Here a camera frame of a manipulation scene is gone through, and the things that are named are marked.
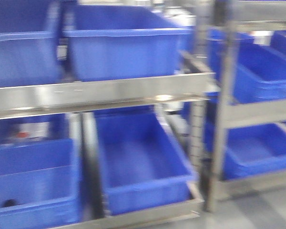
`metal shelf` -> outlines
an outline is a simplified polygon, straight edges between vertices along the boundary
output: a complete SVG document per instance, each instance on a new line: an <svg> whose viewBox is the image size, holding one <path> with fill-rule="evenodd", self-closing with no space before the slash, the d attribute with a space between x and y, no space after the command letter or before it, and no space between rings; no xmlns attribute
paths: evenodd
<svg viewBox="0 0 286 229"><path fill-rule="evenodd" d="M286 170L238 180L219 181L216 199L225 200L235 198L244 194L267 191L273 187L285 185Z"/></svg>
<svg viewBox="0 0 286 229"><path fill-rule="evenodd" d="M226 128L286 121L286 99L229 107Z"/></svg>
<svg viewBox="0 0 286 229"><path fill-rule="evenodd" d="M225 5L224 31L228 31L220 101L217 106L214 153L208 178L207 209L215 211L216 201L256 190L286 184L286 171L240 180L222 181L225 145L229 128L286 121L286 99L270 102L231 105L235 80L234 66L238 53L237 31L286 30L286 1L238 1Z"/></svg>
<svg viewBox="0 0 286 229"><path fill-rule="evenodd" d="M238 31L286 30L286 1L239 1L235 12Z"/></svg>
<svg viewBox="0 0 286 229"><path fill-rule="evenodd" d="M56 227L52 229L113 229L113 228L137 228L165 223L173 220L190 219L199 217L203 205L203 199L197 191L195 184L189 184L193 199L165 205L147 210L140 210L118 216L90 220L77 224Z"/></svg>
<svg viewBox="0 0 286 229"><path fill-rule="evenodd" d="M0 88L0 119L205 99L213 73L185 54L190 74Z"/></svg>

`shelf frame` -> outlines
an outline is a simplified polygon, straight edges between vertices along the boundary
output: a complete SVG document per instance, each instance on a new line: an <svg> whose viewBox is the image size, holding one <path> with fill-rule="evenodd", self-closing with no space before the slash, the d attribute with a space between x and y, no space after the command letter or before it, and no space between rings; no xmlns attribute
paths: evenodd
<svg viewBox="0 0 286 229"><path fill-rule="evenodd" d="M184 53L189 74L0 88L0 119L207 99L214 73Z"/></svg>
<svg viewBox="0 0 286 229"><path fill-rule="evenodd" d="M223 195L233 196L240 192L246 194L254 191L258 184L265 188L275 187L278 182L268 179L286 176L284 172L277 175L263 175L235 181L223 181L223 162L229 128L286 121L286 100L230 105L235 80L235 65L238 54L238 31L286 30L286 1L238 1L229 0L225 6L222 30L226 31L225 50L223 54L222 82L217 106L214 152L208 176L208 198L206 209L214 212L217 200Z"/></svg>

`red object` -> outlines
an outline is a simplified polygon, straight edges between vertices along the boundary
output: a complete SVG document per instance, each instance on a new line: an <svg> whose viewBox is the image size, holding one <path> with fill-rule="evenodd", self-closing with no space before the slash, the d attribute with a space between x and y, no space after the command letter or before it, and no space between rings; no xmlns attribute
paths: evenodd
<svg viewBox="0 0 286 229"><path fill-rule="evenodd" d="M19 132L17 134L17 137L19 137L19 138L25 138L25 137L28 137L28 136L29 136L28 132Z"/></svg>

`shelf rack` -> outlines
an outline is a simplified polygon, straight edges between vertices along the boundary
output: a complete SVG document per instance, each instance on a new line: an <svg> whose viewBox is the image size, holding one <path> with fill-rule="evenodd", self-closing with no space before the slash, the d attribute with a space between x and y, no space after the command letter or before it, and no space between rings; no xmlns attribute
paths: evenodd
<svg viewBox="0 0 286 229"><path fill-rule="evenodd" d="M191 55L184 53L183 56L184 64L190 70L187 74L0 88L0 119L66 112L81 113L97 109L160 104L170 101L204 101L207 99L204 93L208 85L212 84L214 73ZM88 114L81 115L82 121L85 120L83 117ZM84 127L89 125L83 122L81 124L80 135L84 136L82 134L87 131ZM94 150L89 148L91 147L89 141L77 139L77 142L80 141L84 142L81 147L88 147L89 151ZM197 161L197 158L192 157L191 160L194 164L193 161ZM188 186L192 199L185 202L58 228L132 228L176 219L195 218L199 216L198 211L202 209L204 201L195 183L189 183Z"/></svg>
<svg viewBox="0 0 286 229"><path fill-rule="evenodd" d="M286 1L229 0L223 16L222 29L227 32L227 38L214 153L208 181L208 211L215 211L218 200L286 184L286 170L240 180L222 180L229 128L286 121L286 99L238 105L229 103L232 100L234 66L238 52L237 40L234 39L236 32L286 30Z"/></svg>

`floor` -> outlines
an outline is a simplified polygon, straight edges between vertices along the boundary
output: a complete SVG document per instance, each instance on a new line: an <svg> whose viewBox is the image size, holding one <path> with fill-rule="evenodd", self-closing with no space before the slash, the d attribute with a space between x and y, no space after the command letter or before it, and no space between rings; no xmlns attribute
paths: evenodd
<svg viewBox="0 0 286 229"><path fill-rule="evenodd" d="M286 186L220 202L214 214L144 229L286 229Z"/></svg>

